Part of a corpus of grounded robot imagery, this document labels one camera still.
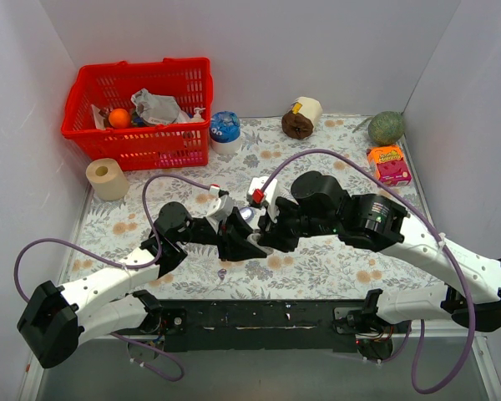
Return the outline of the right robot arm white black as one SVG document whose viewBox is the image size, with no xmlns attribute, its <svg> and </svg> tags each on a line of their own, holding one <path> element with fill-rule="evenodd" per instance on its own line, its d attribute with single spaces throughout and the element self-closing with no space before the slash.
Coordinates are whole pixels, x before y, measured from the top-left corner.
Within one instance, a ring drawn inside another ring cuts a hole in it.
<svg viewBox="0 0 501 401">
<path fill-rule="evenodd" d="M 299 239 L 337 236 L 353 248 L 404 261 L 440 280 L 415 290 L 371 290 L 362 310 L 342 320 L 356 331 L 380 332 L 408 320 L 452 320 L 478 332 L 501 327 L 501 260 L 480 256 L 445 239 L 436 240 L 404 206 L 376 194 L 349 195 L 338 181 L 317 171 L 291 185 L 290 200 L 275 179 L 252 181 L 249 201 L 266 207 L 260 218 L 261 246 L 293 251 Z"/>
</svg>

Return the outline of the lavender earbud charging case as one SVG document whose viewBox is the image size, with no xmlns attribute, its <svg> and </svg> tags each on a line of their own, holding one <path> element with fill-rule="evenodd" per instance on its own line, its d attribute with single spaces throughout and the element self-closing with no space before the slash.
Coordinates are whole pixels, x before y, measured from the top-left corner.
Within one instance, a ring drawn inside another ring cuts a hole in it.
<svg viewBox="0 0 501 401">
<path fill-rule="evenodd" d="M 240 215 L 246 222 L 251 222 L 255 216 L 255 212 L 249 206 L 245 206 L 239 209 Z"/>
</svg>

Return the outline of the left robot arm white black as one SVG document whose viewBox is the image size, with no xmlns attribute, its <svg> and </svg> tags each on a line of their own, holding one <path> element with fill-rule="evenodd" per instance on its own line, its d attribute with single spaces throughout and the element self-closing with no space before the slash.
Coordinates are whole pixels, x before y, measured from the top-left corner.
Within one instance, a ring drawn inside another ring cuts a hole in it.
<svg viewBox="0 0 501 401">
<path fill-rule="evenodd" d="M 216 246 L 223 261 L 265 258 L 253 229 L 225 195 L 207 216 L 191 216 L 179 202 L 164 205 L 151 236 L 121 259 L 86 277 L 57 287 L 36 287 L 18 322 L 18 331 L 43 368 L 68 359 L 87 341 L 122 329 L 155 332 L 164 321 L 162 306 L 142 285 L 172 272 L 187 256 L 184 245 Z"/>
</svg>

